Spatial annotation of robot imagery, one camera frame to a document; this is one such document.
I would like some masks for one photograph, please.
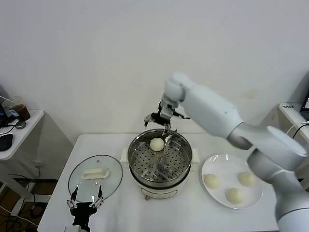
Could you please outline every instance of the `white wall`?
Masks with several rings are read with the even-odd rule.
[[[73,143],[143,131],[175,70],[258,123],[308,70],[308,38],[307,0],[3,0],[0,81]]]

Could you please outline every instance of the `glass lid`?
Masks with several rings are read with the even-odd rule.
[[[108,155],[92,156],[78,164],[70,175],[68,187],[72,195],[78,187],[76,201],[93,202],[101,186],[107,199],[119,187],[123,176],[120,162]]]

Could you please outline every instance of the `white table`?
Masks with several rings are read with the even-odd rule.
[[[24,140],[27,138],[27,136],[30,134],[30,132],[33,130],[33,128],[38,124],[40,119],[44,115],[43,110],[29,110],[30,118],[26,121],[26,126],[18,130],[14,128],[9,134],[13,134],[13,141],[12,146],[10,149],[6,151],[0,152],[0,161],[6,161],[13,157],[15,152],[18,150],[18,148],[22,145]],[[9,123],[9,125],[15,125],[15,123],[18,120],[14,120]],[[0,133],[5,133],[9,131],[11,127],[2,128],[0,129]],[[31,173],[31,169],[29,168],[30,163],[27,162],[27,160],[20,160],[16,159],[16,161],[19,162],[20,165],[22,165],[28,172]],[[18,195],[21,196],[19,201],[15,204],[11,215],[16,216],[19,212],[19,210],[22,207],[23,202],[32,202],[34,197],[32,193],[30,192],[33,187],[34,183],[30,183],[29,187],[27,186],[28,190],[26,190],[22,185],[20,185],[17,181],[15,181],[13,178],[9,176],[10,173],[8,173],[7,170],[1,168],[0,169],[0,181],[3,183],[2,187],[0,188],[0,192],[5,188],[9,187],[11,190],[16,192]],[[36,202],[48,202],[50,196],[46,195],[35,195]]]
[[[120,160],[123,147],[136,135],[81,135],[60,176],[47,209],[39,224],[39,232],[61,232],[72,225],[66,200],[70,198],[68,180],[74,167],[84,159],[108,154]],[[224,139],[208,134],[184,134],[192,148],[197,148],[200,165],[191,172],[184,189],[166,200],[146,201],[125,165],[119,189],[98,212],[90,217],[92,232],[253,232],[278,230],[275,195],[264,183],[261,201],[253,208],[234,210],[216,202],[205,190],[200,172],[205,160],[215,154],[229,153],[244,159],[247,151],[233,148]]]

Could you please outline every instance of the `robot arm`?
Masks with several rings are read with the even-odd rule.
[[[210,134],[225,138],[240,149],[254,146],[247,163],[260,179],[272,184],[275,190],[276,220],[280,231],[308,231],[309,194],[294,174],[307,157],[299,143],[274,127],[246,124],[234,105],[214,91],[195,84],[183,73],[174,73],[166,81],[159,111],[145,118],[145,126],[153,121],[169,130],[170,119],[179,104]]]

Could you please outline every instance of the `cable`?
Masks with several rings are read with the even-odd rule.
[[[36,178],[39,178],[39,177],[41,176],[41,169],[40,169],[40,167],[39,167],[39,166],[35,166],[35,167],[38,169],[39,175],[38,175],[37,177],[35,177],[34,179],[32,179],[31,181],[27,181],[27,182],[28,182],[27,190],[29,190],[30,183],[33,182]],[[10,174],[10,175],[13,175],[13,176],[20,176],[20,177],[23,177],[23,178],[25,178],[25,179],[28,179],[28,178],[25,177],[24,175],[20,175],[20,174]],[[31,207],[29,210],[26,210],[26,211],[24,211],[24,212],[19,213],[19,215],[24,214],[24,213],[30,211],[30,216],[33,215],[33,216],[34,216],[33,218],[38,218],[39,216],[41,216],[41,213],[42,213],[42,212],[44,213],[46,207],[41,206],[41,205],[40,205],[40,207],[41,207],[41,209],[42,209],[41,212],[40,212],[38,215],[35,215],[35,214],[33,213],[33,209],[36,207],[36,205],[35,205],[35,194],[33,194],[33,198],[34,198],[34,200],[33,200],[33,205],[32,205],[32,207]],[[10,211],[6,210],[6,209],[3,208],[2,206],[0,206],[0,208],[2,208],[3,210],[7,211],[8,213],[10,213]],[[10,229],[12,229],[12,230],[14,231],[14,226],[15,226],[15,224],[18,224],[18,225],[19,225],[19,229],[18,229],[17,231],[19,231],[19,230],[22,229],[22,227],[20,226],[20,222],[17,221],[18,218],[21,218],[21,219],[23,219],[23,220],[28,221],[28,225],[27,225],[27,227],[26,227],[26,231],[27,231],[27,229],[28,229],[28,227],[29,227],[29,222],[30,222],[31,224],[37,226],[36,224],[34,224],[33,222],[31,222],[30,220],[27,220],[26,218],[22,218],[22,217],[19,217],[19,216],[16,216],[15,221],[10,220],[10,217],[11,217],[10,214],[9,214],[8,216],[0,215],[0,216],[7,217],[7,220],[5,220],[5,221],[3,222],[3,223],[6,222],[5,232],[10,231]],[[13,222],[13,224],[8,228],[8,223],[9,223],[9,222]]]
[[[0,135],[4,135],[4,134],[7,134],[7,133],[10,133],[14,128],[15,128],[15,126],[13,126],[8,132],[1,133]]]
[[[300,129],[302,129],[303,127],[308,126],[308,125],[309,125],[309,123],[308,123],[308,124],[305,124],[305,125],[302,125],[301,127],[299,127],[299,128],[296,130],[295,134],[293,135],[292,139],[295,138],[296,134],[300,131]]]
[[[287,131],[286,134],[289,134],[289,132],[291,131],[291,129],[293,129],[294,127],[296,127],[296,126],[298,126],[298,125],[301,125],[301,124],[306,124],[306,123],[309,123],[309,121],[307,121],[307,122],[300,122],[300,123],[296,123],[296,124],[292,125],[292,126],[289,128],[289,130]]]
[[[11,212],[10,212],[9,210],[3,208],[1,205],[0,205],[0,208],[11,214]],[[28,219],[25,219],[25,218],[20,217],[20,216],[16,216],[16,217],[18,217],[18,218],[20,218],[20,219],[23,219],[23,220],[25,220],[25,221],[28,221],[28,222],[30,222],[31,224],[35,225],[35,226],[38,226],[37,224],[34,224],[32,221],[29,221]]]

